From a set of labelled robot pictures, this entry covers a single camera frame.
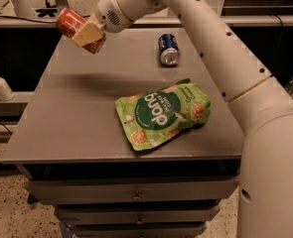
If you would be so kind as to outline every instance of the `gray tabletop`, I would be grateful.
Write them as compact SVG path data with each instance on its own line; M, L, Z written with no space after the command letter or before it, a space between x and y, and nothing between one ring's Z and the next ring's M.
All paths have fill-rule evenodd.
M181 59L162 67L158 39L177 37ZM209 96L208 122L156 150L132 150L115 110L115 100L154 91L190 78ZM90 163L232 159L243 135L181 28L130 29L108 34L97 55L62 37L1 162L6 164Z

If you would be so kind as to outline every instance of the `speckled floor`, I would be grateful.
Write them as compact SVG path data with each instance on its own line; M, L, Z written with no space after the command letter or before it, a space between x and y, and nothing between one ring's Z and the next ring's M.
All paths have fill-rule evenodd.
M97 0L69 0L72 8L83 15L92 12ZM212 3L221 4L220 0ZM0 126L0 155L9 139ZM19 174L0 176L0 238L65 238L52 206L28 204L24 189L26 178ZM220 203L220 213L201 238L234 238L236 234L237 190Z

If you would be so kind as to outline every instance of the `soda can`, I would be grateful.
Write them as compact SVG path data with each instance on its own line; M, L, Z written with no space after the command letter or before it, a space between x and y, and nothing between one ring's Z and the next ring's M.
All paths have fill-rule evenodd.
M65 8L59 14L56 25L63 35L71 39L75 33L81 29L85 22L86 19L81 15L71 9ZM93 54L98 53L105 40L106 37L104 36L96 42L83 46L83 48Z
M160 62L163 65L176 65L179 61L180 52L176 37L172 34L164 34L158 40Z

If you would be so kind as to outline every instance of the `white bottle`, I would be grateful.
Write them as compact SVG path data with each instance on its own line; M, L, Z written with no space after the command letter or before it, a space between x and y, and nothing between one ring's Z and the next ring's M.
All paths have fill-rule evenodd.
M2 101L8 101L11 100L14 96L15 94L13 93L6 80L0 77L0 99Z

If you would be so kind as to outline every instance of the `green chip bag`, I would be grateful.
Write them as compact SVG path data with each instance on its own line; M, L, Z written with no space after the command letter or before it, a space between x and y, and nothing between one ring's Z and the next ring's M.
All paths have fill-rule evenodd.
M155 92L121 97L115 105L136 151L158 147L181 130L205 123L211 112L209 98L189 79Z

